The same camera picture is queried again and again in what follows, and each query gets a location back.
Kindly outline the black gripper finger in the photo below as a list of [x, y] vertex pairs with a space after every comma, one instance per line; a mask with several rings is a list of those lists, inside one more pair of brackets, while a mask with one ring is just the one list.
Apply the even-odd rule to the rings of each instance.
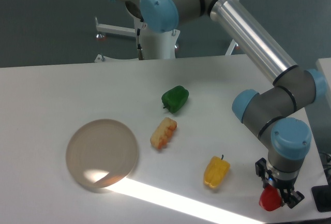
[[255, 173], [263, 182], [268, 180], [268, 174], [266, 171], [266, 159], [261, 158], [255, 163]]
[[295, 191], [293, 188], [279, 189], [278, 191], [280, 193], [282, 206], [296, 207], [305, 198], [301, 192]]

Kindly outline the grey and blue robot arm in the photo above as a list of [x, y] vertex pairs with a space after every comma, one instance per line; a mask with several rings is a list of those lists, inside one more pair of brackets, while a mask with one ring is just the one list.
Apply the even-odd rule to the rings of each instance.
[[243, 91], [234, 99], [232, 111], [268, 150], [268, 157], [255, 163], [264, 188], [260, 206], [272, 211], [282, 205], [298, 205], [304, 195], [294, 184], [312, 134], [292, 114], [325, 94], [325, 77], [314, 69], [300, 69], [239, 0], [120, 1], [134, 18], [133, 35], [140, 60], [174, 58], [177, 27], [207, 15], [269, 79], [272, 89], [263, 94]]

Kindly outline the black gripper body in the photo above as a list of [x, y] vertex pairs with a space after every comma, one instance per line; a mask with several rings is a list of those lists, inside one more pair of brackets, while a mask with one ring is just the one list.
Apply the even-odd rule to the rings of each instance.
[[278, 189], [291, 189], [295, 184], [295, 172], [286, 173], [275, 168], [267, 169], [265, 180], [268, 184]]

